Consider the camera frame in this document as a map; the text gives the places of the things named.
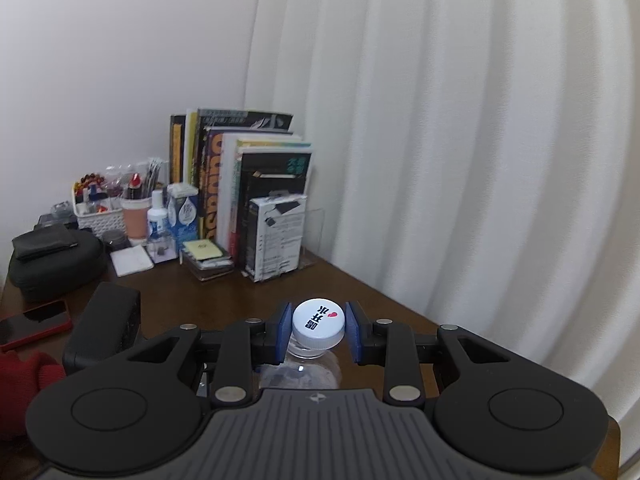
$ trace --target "boxed product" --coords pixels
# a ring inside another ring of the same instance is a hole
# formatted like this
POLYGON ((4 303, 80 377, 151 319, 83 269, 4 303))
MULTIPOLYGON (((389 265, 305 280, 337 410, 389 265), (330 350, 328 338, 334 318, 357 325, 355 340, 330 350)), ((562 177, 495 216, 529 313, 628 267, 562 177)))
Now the boxed product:
POLYGON ((254 198, 249 203, 245 269, 254 282, 298 268, 306 195, 254 198))
POLYGON ((196 240, 198 189, 185 182, 176 182, 166 187, 167 218, 169 231, 175 239, 177 250, 188 240, 196 240))

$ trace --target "pink cup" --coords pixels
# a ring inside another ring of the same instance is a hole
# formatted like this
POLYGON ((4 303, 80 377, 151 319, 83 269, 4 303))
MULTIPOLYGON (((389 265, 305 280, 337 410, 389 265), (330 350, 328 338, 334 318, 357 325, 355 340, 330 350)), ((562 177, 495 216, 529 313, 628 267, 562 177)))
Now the pink cup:
POLYGON ((146 238, 146 212, 151 209, 151 197, 140 200, 120 199, 124 227, 129 238, 146 238))

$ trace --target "black pouch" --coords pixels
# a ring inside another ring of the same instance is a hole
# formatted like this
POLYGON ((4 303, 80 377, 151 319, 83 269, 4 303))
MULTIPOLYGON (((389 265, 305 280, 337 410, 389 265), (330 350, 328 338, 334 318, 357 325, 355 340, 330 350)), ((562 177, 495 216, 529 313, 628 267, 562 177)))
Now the black pouch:
POLYGON ((72 247, 27 261, 12 254, 8 278, 28 303, 55 300, 98 278, 106 269, 106 254, 98 238, 85 231, 68 233, 76 242, 72 247))
POLYGON ((66 251, 78 242, 62 224, 29 231, 12 240, 14 256, 21 262, 28 262, 47 254, 66 251))

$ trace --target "red fabric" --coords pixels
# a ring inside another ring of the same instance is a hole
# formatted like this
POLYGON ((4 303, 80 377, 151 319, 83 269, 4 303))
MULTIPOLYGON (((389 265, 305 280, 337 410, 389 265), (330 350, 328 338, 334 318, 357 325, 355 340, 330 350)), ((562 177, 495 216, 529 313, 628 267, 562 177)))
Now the red fabric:
POLYGON ((20 361, 13 351, 0 353, 0 439, 24 435, 24 416, 33 397, 64 377, 64 368, 42 352, 26 361, 20 361))

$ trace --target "book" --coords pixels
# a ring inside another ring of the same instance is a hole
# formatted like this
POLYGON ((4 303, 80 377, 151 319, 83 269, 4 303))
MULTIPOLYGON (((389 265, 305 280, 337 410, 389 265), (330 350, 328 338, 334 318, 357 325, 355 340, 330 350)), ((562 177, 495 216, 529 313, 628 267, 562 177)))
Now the book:
POLYGON ((217 239, 218 230, 218 202, 220 199, 220 174, 222 171, 222 151, 224 139, 234 136, 243 139, 292 139, 294 136, 290 132, 265 129, 258 134, 231 132, 227 128, 211 126, 207 128, 207 149, 202 166, 206 168, 204 176, 200 179, 200 210, 198 220, 200 222, 200 237, 210 240, 217 239))
POLYGON ((172 115, 169 129, 169 183, 182 180, 182 152, 186 115, 172 115))
POLYGON ((297 135, 265 135, 249 133, 225 132, 222 138, 222 153, 220 155, 220 168, 218 172, 218 186, 215 189, 216 197, 216 243, 222 248, 229 250, 229 225, 231 219, 232 190, 236 189, 237 182, 234 182, 236 170, 236 154, 238 149, 248 149, 252 146, 262 150, 265 147, 279 149, 282 147, 299 147, 302 140, 297 135))
POLYGON ((243 206, 243 189, 249 174, 256 171, 265 174, 291 174, 294 176, 303 175, 306 186, 306 175, 311 160, 311 143, 300 142, 297 146, 287 147, 273 146, 251 146, 248 148, 238 147, 236 164, 234 167, 234 178, 232 180, 231 214, 229 219, 229 248, 228 251, 235 262, 239 261, 239 227, 242 221, 242 213, 239 212, 243 206))
POLYGON ((197 110, 187 110, 184 125, 184 147, 182 149, 182 182, 192 183, 193 177, 193 147, 196 137, 197 110))
POLYGON ((198 108, 196 118, 196 141, 193 147, 191 184, 200 187, 207 168, 203 163, 207 153, 207 137, 211 128, 227 130, 277 130, 286 132, 293 115, 253 110, 227 110, 221 108, 198 108))

